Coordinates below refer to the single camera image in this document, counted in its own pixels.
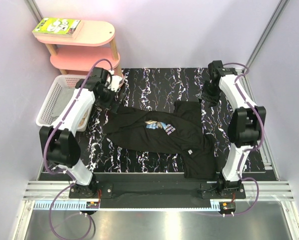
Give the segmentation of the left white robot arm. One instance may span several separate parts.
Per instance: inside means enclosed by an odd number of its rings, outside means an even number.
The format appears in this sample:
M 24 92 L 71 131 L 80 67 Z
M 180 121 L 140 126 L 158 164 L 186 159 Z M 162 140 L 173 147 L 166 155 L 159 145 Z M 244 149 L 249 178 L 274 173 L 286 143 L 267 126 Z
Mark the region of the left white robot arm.
M 114 70 L 94 67 L 85 78 L 75 84 L 72 97 L 50 126 L 42 126 L 39 138 L 44 164 L 54 164 L 59 172 L 73 181 L 71 189 L 92 198 L 98 194 L 95 175 L 81 160 L 81 148 L 76 140 L 85 113 L 98 105 L 116 112 L 123 96 L 118 92 L 124 79 Z

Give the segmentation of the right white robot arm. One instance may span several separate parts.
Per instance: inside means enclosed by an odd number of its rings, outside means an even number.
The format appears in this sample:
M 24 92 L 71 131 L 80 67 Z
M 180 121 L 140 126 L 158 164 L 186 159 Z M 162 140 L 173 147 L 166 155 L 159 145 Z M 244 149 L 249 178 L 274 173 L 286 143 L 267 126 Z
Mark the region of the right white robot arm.
M 219 103 L 221 95 L 225 95 L 233 109 L 227 129 L 229 154 L 210 193 L 221 198 L 232 198 L 236 193 L 243 193 L 245 162 L 250 152 L 258 150 L 264 141 L 267 111 L 248 96 L 239 81 L 244 74 L 238 73 L 232 63 L 214 60 L 208 64 L 207 70 L 209 80 L 203 84 L 197 98 L 211 108 Z

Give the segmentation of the black printed t shirt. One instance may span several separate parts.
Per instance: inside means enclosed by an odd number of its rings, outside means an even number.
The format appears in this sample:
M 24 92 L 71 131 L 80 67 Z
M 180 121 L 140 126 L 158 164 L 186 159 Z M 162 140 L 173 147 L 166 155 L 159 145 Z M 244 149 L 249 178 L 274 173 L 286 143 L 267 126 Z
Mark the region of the black printed t shirt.
M 120 106 L 109 116 L 103 132 L 123 149 L 180 155 L 185 178 L 212 180 L 216 176 L 215 141 L 204 133 L 198 101 L 177 100 L 173 112 Z

